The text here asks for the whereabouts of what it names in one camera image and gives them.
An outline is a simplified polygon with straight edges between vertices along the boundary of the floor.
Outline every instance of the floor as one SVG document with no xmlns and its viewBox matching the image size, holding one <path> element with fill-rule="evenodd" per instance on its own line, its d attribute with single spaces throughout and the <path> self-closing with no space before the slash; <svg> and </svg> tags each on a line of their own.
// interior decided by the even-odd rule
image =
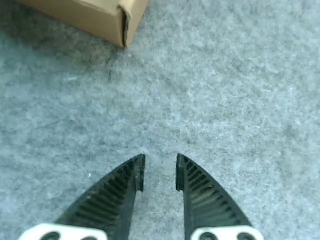
<svg viewBox="0 0 320 240">
<path fill-rule="evenodd" d="M 151 0 L 122 50 L 0 1 L 0 239 L 147 156 L 130 240 L 184 239 L 177 153 L 266 240 L 320 239 L 320 1 Z"/>
</svg>

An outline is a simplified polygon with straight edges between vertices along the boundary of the cardboard box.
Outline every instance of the cardboard box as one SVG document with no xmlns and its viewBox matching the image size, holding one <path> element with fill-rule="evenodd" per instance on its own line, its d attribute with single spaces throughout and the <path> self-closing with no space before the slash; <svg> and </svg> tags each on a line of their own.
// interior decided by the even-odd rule
<svg viewBox="0 0 320 240">
<path fill-rule="evenodd" d="M 120 47 L 133 40 L 149 0 L 15 0 Z"/>
</svg>

